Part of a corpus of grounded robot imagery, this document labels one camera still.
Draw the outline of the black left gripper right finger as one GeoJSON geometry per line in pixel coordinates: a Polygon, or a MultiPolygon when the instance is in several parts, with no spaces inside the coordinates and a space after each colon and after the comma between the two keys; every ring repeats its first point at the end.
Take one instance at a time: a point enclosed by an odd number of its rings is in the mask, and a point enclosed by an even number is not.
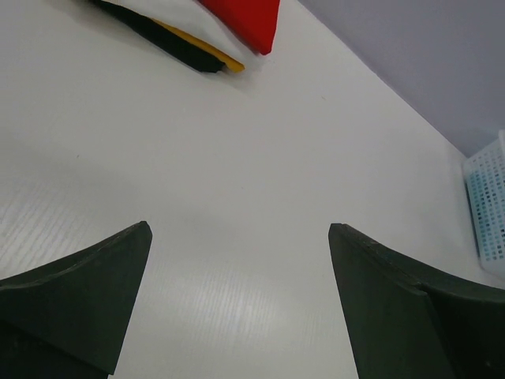
{"type": "Polygon", "coordinates": [[[433,268],[346,224],[332,224],[328,240],[359,377],[503,377],[503,290],[433,268]]]}

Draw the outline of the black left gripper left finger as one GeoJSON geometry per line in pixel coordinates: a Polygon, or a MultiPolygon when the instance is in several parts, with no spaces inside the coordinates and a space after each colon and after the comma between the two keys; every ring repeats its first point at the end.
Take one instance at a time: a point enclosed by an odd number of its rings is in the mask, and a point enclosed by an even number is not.
{"type": "Polygon", "coordinates": [[[1,281],[3,378],[108,378],[132,316],[152,230],[141,221],[1,281]]]}

